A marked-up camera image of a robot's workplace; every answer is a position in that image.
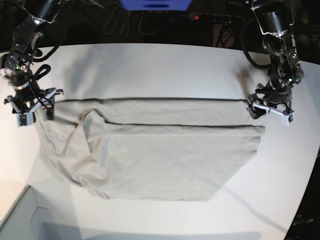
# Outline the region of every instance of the beige cloth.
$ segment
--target beige cloth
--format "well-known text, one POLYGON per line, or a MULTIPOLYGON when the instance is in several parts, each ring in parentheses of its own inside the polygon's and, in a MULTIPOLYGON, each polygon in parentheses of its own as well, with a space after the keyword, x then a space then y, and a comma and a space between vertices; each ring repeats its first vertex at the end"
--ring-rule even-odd
POLYGON ((105 199, 207 201, 253 156, 263 119, 208 99, 65 101, 38 117, 40 159, 105 199))

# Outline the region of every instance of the table surface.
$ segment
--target table surface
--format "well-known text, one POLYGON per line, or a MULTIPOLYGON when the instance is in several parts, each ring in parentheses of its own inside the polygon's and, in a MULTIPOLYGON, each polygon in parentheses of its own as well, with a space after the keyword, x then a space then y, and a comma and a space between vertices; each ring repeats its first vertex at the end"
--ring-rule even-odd
MULTIPOLYGON (((268 57, 255 54, 259 62, 268 57)), ((173 97, 244 99, 264 71, 241 51, 166 44, 63 46, 46 62, 42 89, 61 88, 60 99, 173 97)), ((65 239, 284 239, 307 187, 320 146, 320 67, 302 63, 293 89, 297 122, 266 117, 257 155, 209 202, 103 200, 54 179, 36 158, 33 126, 18 128, 11 108, 0 105, 0 176, 30 184, 39 207, 51 211, 65 239)), ((13 93, 0 82, 0 99, 13 93)))

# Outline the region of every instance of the cloth fold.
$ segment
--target cloth fold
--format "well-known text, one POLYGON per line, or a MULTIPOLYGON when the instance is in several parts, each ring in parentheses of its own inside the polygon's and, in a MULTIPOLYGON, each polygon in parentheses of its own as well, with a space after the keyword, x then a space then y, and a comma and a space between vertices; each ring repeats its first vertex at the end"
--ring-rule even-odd
POLYGON ((207 201, 252 157, 265 128, 244 101, 65 101, 38 112, 39 157, 104 199, 207 201))

